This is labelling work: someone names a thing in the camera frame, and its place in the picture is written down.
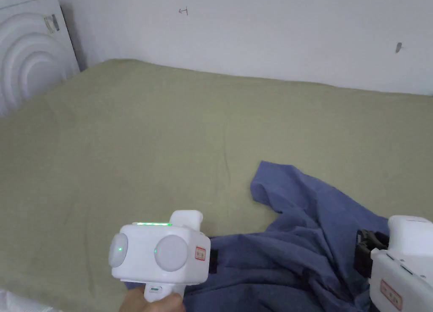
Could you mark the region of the person's left hand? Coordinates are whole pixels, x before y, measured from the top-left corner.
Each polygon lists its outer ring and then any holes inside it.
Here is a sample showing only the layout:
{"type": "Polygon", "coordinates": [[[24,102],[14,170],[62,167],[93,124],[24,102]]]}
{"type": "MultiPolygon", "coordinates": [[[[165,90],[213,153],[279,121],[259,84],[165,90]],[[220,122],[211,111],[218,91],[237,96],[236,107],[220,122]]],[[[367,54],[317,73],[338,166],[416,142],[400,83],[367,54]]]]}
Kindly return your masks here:
{"type": "Polygon", "coordinates": [[[185,312],[183,298],[172,293],[165,298],[148,302],[144,297],[144,287],[129,290],[119,308],[120,312],[185,312]]]}

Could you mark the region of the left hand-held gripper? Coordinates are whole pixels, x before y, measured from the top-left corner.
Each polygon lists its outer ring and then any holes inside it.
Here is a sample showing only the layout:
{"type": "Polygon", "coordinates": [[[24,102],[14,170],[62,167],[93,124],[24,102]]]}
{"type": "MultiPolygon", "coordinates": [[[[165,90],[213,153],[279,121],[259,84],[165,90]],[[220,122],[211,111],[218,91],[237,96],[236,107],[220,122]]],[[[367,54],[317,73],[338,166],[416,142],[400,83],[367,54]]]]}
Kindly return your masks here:
{"type": "Polygon", "coordinates": [[[201,230],[197,210],[177,210],[167,223],[134,222],[123,226],[112,240],[109,265],[114,278],[144,284],[144,298],[162,300],[184,295],[187,286],[209,276],[211,240],[201,230]]]}

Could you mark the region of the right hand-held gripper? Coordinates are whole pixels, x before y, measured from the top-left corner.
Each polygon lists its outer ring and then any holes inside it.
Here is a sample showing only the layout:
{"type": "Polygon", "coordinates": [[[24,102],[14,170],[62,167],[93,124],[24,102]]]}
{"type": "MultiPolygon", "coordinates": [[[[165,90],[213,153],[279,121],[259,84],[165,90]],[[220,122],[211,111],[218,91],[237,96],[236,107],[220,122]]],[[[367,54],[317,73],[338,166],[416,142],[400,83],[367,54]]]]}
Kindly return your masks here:
{"type": "Polygon", "coordinates": [[[354,268],[369,282],[372,312],[433,310],[433,223],[392,216],[389,235],[360,229],[354,268]]]}

